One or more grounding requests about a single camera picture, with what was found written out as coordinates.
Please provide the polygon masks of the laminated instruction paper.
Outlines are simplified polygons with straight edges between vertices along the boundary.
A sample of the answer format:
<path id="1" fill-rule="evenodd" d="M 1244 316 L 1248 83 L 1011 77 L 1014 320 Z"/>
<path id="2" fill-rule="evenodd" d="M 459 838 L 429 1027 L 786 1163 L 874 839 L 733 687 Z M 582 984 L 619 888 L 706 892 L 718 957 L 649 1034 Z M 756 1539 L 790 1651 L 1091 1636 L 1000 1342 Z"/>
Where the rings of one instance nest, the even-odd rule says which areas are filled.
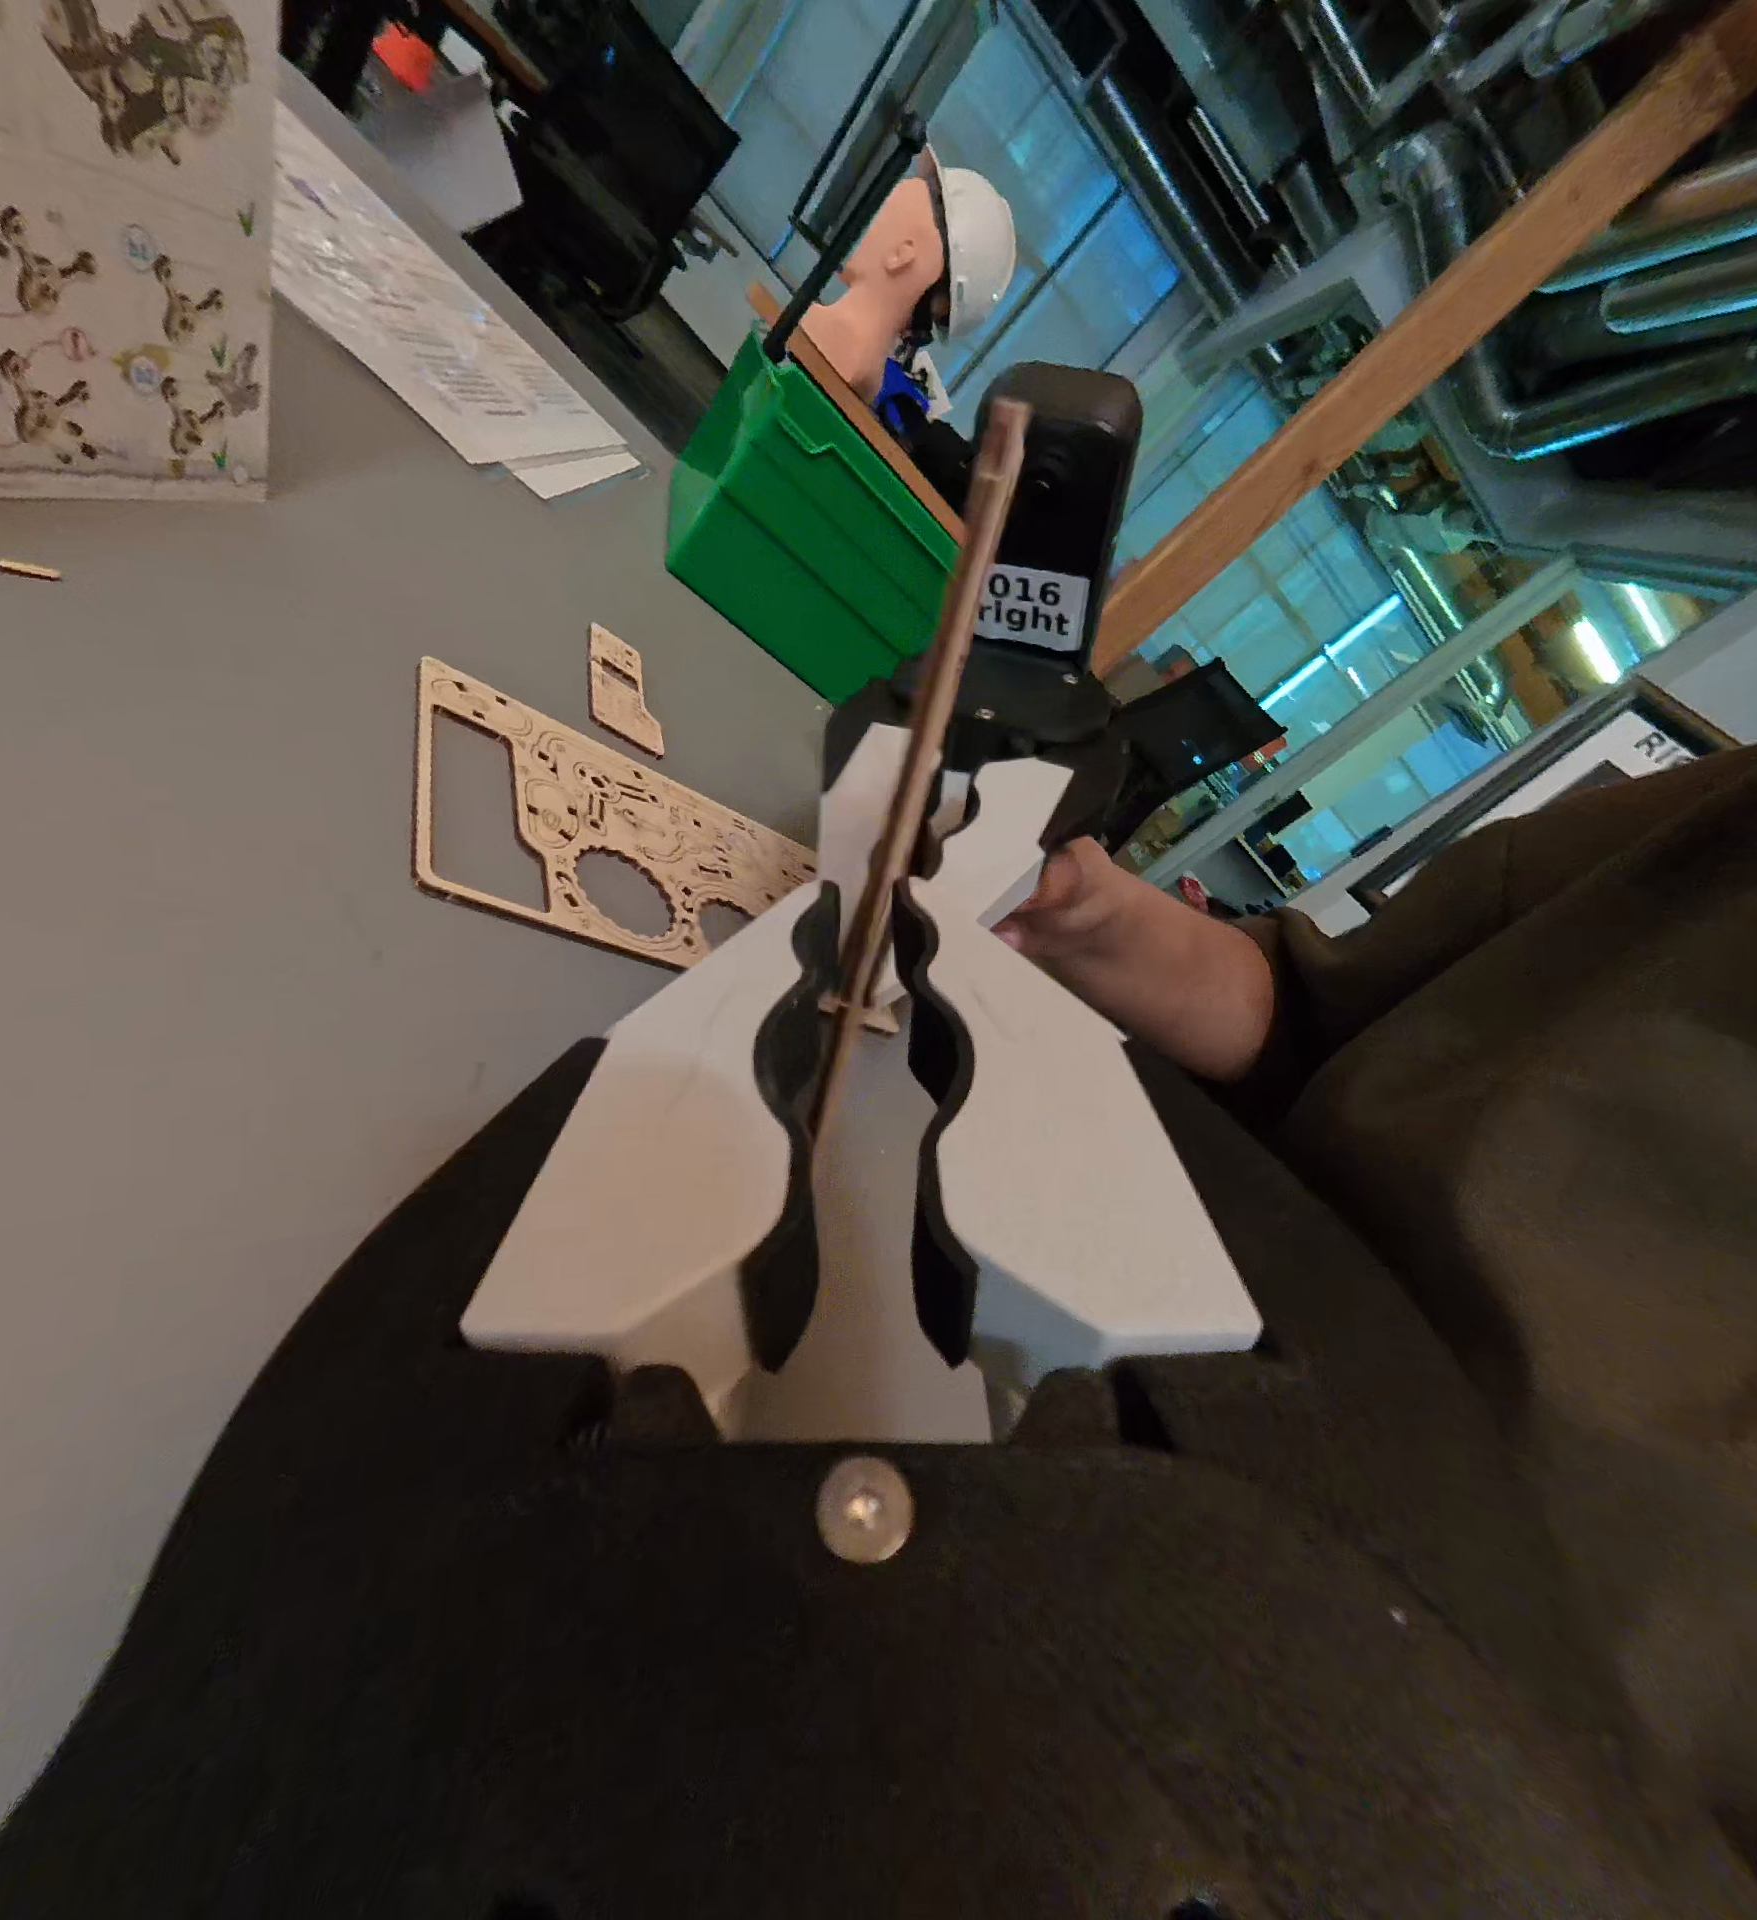
<path id="1" fill-rule="evenodd" d="M 639 469 L 573 386 L 362 184 L 274 108 L 272 287 L 466 464 L 539 500 Z"/>

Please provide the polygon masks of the grey desk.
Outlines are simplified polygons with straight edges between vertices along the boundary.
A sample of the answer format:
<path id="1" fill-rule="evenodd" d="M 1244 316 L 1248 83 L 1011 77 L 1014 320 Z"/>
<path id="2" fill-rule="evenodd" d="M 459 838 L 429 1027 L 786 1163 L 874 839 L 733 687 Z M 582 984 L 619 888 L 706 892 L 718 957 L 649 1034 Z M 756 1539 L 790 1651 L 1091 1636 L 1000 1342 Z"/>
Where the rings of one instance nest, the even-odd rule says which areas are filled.
<path id="1" fill-rule="evenodd" d="M 423 893 L 423 655 L 811 842 L 825 705 L 661 565 L 669 454 L 293 67 L 277 95 L 626 436 L 557 500 L 277 301 L 264 500 L 0 500 L 0 1821 L 363 1235 L 656 968 Z"/>

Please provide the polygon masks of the person's right forearm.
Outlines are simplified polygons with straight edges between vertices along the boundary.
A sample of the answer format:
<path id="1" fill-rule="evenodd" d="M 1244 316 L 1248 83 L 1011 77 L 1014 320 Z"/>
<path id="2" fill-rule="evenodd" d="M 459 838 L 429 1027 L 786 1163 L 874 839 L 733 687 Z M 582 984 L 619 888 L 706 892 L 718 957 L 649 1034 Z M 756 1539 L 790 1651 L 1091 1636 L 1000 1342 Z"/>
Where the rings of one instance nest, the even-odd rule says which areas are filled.
<path id="1" fill-rule="evenodd" d="M 1130 936 L 1115 1022 L 1207 1081 L 1243 1081 L 1275 1029 L 1275 971 L 1251 927 L 1159 896 Z"/>

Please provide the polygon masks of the green plastic bin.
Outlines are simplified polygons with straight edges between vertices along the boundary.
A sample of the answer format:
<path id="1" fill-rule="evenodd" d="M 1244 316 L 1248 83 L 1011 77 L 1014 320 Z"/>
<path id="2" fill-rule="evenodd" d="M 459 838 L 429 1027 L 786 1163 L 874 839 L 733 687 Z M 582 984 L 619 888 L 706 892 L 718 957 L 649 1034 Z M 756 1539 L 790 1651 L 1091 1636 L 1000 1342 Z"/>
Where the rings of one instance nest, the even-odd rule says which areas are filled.
<path id="1" fill-rule="evenodd" d="M 959 539 L 757 331 L 668 483 L 663 565 L 833 705 L 916 657 Z"/>

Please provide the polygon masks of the person's brown shirt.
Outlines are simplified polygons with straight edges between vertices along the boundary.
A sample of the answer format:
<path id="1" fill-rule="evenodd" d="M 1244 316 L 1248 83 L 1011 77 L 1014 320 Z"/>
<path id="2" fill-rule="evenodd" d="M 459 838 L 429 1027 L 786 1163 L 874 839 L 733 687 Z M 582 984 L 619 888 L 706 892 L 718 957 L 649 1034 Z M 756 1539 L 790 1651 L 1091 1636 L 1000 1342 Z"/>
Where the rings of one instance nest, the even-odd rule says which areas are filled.
<path id="1" fill-rule="evenodd" d="M 1757 744 L 1478 828 L 1344 933 L 1244 929 L 1241 1112 L 1493 1404 L 1757 1873 Z"/>

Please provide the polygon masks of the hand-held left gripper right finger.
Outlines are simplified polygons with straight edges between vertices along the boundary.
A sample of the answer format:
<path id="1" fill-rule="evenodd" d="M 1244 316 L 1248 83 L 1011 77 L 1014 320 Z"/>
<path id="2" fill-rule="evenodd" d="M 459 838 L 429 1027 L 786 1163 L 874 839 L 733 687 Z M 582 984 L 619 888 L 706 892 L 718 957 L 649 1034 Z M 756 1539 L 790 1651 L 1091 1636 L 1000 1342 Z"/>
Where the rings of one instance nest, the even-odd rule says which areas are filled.
<path id="1" fill-rule="evenodd" d="M 1009 1388 L 1265 1329 L 1121 1032 L 923 878 L 893 892 L 909 1066 L 935 1114 L 911 1270 L 921 1329 Z"/>

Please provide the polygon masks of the wooden sheet with slot cutouts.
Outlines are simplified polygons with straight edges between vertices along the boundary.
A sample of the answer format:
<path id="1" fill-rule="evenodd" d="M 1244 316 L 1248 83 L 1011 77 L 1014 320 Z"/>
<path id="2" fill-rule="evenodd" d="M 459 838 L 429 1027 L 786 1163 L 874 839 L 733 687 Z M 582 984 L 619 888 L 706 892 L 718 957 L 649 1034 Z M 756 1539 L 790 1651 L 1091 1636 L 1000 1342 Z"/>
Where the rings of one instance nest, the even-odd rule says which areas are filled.
<path id="1" fill-rule="evenodd" d="M 829 1127 L 850 1044 L 860 1029 L 874 975 L 890 944 L 890 893 L 911 868 L 932 786 L 943 767 L 944 740 L 976 634 L 987 574 L 994 564 L 1025 465 L 1031 422 L 1031 404 L 1013 395 L 997 398 L 987 412 L 987 429 L 966 494 L 962 539 L 943 593 L 938 628 L 923 657 L 921 680 L 913 693 L 907 747 L 885 825 L 873 844 L 849 937 L 843 944 L 834 1020 L 806 1120 L 813 1144 L 819 1144 Z"/>

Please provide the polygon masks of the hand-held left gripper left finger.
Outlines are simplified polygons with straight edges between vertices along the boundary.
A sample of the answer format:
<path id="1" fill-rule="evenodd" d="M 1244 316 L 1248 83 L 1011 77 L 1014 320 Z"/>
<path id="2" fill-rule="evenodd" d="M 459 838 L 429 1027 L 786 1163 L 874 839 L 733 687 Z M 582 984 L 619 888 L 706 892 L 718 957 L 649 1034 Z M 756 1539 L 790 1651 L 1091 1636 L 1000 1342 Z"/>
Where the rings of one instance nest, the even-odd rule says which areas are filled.
<path id="1" fill-rule="evenodd" d="M 467 1346 L 669 1365 L 719 1425 L 793 1354 L 840 912 L 833 881 L 800 886 L 608 1032 L 461 1311 Z"/>

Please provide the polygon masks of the metal ventilation ducts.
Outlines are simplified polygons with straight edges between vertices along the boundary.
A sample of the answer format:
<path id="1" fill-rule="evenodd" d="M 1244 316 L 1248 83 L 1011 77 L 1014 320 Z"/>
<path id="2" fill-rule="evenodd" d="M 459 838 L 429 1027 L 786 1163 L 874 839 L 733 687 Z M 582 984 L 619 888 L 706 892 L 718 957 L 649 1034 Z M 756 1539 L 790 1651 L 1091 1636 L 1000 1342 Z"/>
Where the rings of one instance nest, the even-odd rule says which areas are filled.
<path id="1" fill-rule="evenodd" d="M 1200 216 L 1234 316 L 1403 204 L 1456 245 L 1719 3 L 1134 3 L 1092 104 Z M 1451 372 L 1491 454 L 1532 460 L 1744 404 L 1757 374 L 1636 372 L 1757 338 L 1757 92 Z"/>

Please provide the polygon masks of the person's right hand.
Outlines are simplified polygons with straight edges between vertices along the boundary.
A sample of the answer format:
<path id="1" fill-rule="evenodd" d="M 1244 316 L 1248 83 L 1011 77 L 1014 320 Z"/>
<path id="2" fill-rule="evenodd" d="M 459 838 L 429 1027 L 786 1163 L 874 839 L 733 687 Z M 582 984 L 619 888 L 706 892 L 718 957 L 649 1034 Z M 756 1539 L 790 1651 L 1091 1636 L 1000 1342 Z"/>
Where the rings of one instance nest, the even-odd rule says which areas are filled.
<path id="1" fill-rule="evenodd" d="M 1128 1032 L 1142 1032 L 1178 971 L 1181 908 L 1123 872 L 1091 835 L 1044 858 L 1033 893 L 994 933 Z"/>

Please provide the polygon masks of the large wooden puzzle sheet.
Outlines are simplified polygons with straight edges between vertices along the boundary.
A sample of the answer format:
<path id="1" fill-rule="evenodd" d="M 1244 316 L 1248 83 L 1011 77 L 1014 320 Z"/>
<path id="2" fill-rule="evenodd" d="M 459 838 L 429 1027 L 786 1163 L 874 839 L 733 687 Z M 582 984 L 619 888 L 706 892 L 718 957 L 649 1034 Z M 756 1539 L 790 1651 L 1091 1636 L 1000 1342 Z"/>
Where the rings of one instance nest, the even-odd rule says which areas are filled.
<path id="1" fill-rule="evenodd" d="M 512 901 L 444 878 L 434 861 L 434 730 L 440 719 L 501 746 L 509 823 L 536 861 L 544 900 Z M 657 893 L 663 925 L 638 932 L 590 900 L 578 863 L 603 855 Z M 816 876 L 798 842 L 592 741 L 552 716 L 425 655 L 415 663 L 410 874 L 436 900 L 547 929 L 656 968 L 686 970 L 711 950 L 707 908 L 756 918 Z"/>

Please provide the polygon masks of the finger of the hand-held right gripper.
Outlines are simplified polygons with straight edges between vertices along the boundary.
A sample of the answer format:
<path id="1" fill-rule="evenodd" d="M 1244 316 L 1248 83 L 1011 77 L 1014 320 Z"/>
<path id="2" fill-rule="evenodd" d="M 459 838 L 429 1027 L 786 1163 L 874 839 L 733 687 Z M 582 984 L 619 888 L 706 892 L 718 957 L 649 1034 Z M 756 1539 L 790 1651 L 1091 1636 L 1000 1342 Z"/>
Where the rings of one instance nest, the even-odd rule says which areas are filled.
<path id="1" fill-rule="evenodd" d="M 871 863 L 890 821 L 890 804 L 911 747 L 905 725 L 873 723 L 821 794 L 821 881 L 840 893 L 840 955 L 834 986 L 844 986 Z"/>
<path id="2" fill-rule="evenodd" d="M 994 929 L 1033 896 L 1047 858 L 1040 838 L 1074 772 L 1055 760 L 987 761 L 940 774 L 913 842 L 909 936 L 970 919 Z"/>

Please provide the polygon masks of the small wooden puzzle piece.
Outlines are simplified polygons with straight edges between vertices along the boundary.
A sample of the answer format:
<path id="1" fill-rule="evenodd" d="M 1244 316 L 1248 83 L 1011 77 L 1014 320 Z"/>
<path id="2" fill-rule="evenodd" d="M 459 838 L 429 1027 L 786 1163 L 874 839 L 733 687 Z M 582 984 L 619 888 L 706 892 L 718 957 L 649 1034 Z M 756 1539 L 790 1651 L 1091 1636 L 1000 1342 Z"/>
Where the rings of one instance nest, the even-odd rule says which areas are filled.
<path id="1" fill-rule="evenodd" d="M 638 649 L 593 620 L 587 623 L 585 673 L 593 723 L 639 754 L 659 760 L 663 732 L 645 699 Z"/>

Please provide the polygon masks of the black monitor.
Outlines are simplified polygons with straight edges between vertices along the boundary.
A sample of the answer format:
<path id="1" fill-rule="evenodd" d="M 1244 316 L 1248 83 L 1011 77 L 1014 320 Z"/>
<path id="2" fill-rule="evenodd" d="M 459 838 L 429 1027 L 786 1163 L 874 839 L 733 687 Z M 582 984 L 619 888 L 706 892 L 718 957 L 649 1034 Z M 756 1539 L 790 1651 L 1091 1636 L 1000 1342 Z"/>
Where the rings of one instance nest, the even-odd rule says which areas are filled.
<path id="1" fill-rule="evenodd" d="M 1116 823 L 1125 835 L 1200 780 L 1282 749 L 1275 716 L 1239 683 L 1224 659 L 1190 666 L 1181 678 L 1128 699 L 1115 713 L 1127 744 L 1127 780 Z"/>

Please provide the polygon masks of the wooden beam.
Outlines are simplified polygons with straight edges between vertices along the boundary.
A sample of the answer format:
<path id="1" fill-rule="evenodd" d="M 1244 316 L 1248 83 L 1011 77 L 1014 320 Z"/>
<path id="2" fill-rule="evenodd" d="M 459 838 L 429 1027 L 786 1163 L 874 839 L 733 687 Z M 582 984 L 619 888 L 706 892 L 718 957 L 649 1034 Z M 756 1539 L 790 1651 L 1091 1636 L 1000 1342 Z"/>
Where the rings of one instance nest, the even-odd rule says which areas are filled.
<path id="1" fill-rule="evenodd" d="M 1106 597 L 1091 670 L 1110 675 L 1755 92 L 1757 1 L 1727 3 L 1130 565 Z"/>

